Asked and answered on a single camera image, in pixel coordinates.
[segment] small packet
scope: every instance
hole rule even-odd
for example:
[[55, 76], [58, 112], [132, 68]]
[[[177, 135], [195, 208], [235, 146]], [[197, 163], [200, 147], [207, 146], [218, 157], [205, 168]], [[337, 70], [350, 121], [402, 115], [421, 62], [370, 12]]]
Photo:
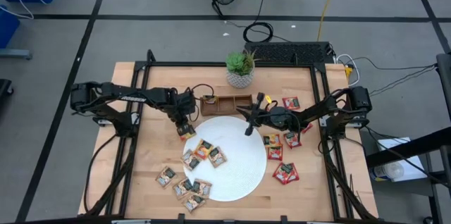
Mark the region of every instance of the small packet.
[[292, 149], [293, 147], [302, 146], [301, 142], [297, 141], [297, 133], [296, 132], [287, 132], [283, 135], [283, 138], [287, 142], [287, 145]]
[[274, 171], [273, 178], [276, 178], [282, 185], [286, 185], [290, 177], [293, 167], [284, 163], [280, 163], [276, 171]]
[[197, 145], [196, 151], [194, 151], [194, 154], [200, 157], [202, 160], [205, 160], [212, 149], [212, 144], [201, 139], [199, 144]]
[[294, 163], [286, 164], [287, 166], [292, 166], [292, 170], [287, 179], [287, 184], [292, 181], [299, 180], [299, 174], [297, 173], [296, 167]]
[[195, 209], [198, 209], [199, 207], [203, 206], [204, 204], [205, 199], [197, 195], [191, 195], [182, 202], [182, 205], [185, 206], [190, 213]]
[[282, 142], [280, 142], [279, 134], [264, 135], [263, 136], [263, 144], [265, 145], [266, 148], [282, 146]]
[[282, 161], [283, 146], [268, 148], [268, 160]]
[[295, 110], [301, 108], [299, 105], [299, 99], [297, 97], [285, 97], [282, 98], [284, 107], [290, 110]]
[[178, 182], [176, 185], [173, 186], [173, 189], [175, 191], [175, 195], [177, 196], [177, 199], [182, 199], [184, 196], [188, 195], [188, 193], [191, 192], [192, 184], [190, 182], [190, 179], [185, 178]]
[[306, 133], [308, 130], [310, 130], [310, 128], [312, 128], [313, 127], [313, 125], [311, 124], [311, 123], [309, 123], [309, 125], [307, 126], [307, 128], [305, 128], [305, 129], [303, 129], [302, 131], [301, 131], [301, 133], [302, 134], [304, 134], [304, 133]]
[[163, 187], [166, 188], [174, 178], [177, 177], [177, 174], [169, 168], [168, 166], [164, 167], [163, 171], [160, 172], [160, 175], [155, 178], [155, 180]]
[[227, 158], [219, 147], [215, 147], [210, 151], [209, 160], [213, 164], [213, 167], [217, 168], [222, 163], [225, 163]]
[[195, 179], [192, 183], [192, 192], [194, 192], [197, 196], [203, 197], [204, 199], [208, 199], [210, 195], [211, 183], [205, 182], [200, 179]]
[[185, 154], [182, 156], [182, 162], [185, 165], [185, 167], [189, 170], [194, 170], [197, 165], [201, 162], [201, 159], [197, 156], [195, 156], [191, 149], [188, 149]]
[[218, 97], [216, 97], [216, 96], [205, 95], [202, 97], [202, 101], [204, 101], [204, 104], [215, 104], [217, 100], [218, 100]]
[[181, 127], [177, 127], [177, 133], [180, 136], [181, 141], [185, 141], [196, 135], [196, 131], [190, 124], [184, 124]]

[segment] plastic bottle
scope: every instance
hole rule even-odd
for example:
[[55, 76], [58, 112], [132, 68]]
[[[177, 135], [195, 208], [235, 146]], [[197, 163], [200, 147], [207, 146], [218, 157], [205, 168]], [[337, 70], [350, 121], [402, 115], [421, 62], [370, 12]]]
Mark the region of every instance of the plastic bottle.
[[404, 175], [404, 168], [398, 162], [392, 162], [370, 168], [369, 175], [375, 181], [392, 180], [402, 177]]

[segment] potted plant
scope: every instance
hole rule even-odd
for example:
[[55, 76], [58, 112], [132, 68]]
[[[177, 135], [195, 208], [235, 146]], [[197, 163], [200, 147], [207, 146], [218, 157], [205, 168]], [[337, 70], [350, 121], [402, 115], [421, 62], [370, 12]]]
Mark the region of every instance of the potted plant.
[[254, 77], [254, 52], [232, 52], [228, 54], [227, 60], [227, 81], [236, 88], [249, 86]]

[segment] succulent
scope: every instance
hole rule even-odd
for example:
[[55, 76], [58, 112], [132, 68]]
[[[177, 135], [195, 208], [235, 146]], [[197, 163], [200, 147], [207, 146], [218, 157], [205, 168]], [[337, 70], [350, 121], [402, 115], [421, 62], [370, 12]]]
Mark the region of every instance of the succulent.
[[254, 53], [245, 50], [244, 52], [232, 52], [228, 54], [225, 63], [229, 72], [238, 74], [239, 76], [250, 74], [254, 67]]

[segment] wooden tray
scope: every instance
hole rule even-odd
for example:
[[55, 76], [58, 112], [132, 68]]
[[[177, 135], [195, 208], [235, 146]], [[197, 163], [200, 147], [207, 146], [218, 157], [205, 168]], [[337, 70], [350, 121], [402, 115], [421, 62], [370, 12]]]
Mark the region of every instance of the wooden tray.
[[216, 103], [205, 104], [204, 99], [200, 99], [200, 113], [203, 116], [224, 116], [239, 114], [237, 106], [250, 106], [252, 95], [221, 96], [216, 97]]

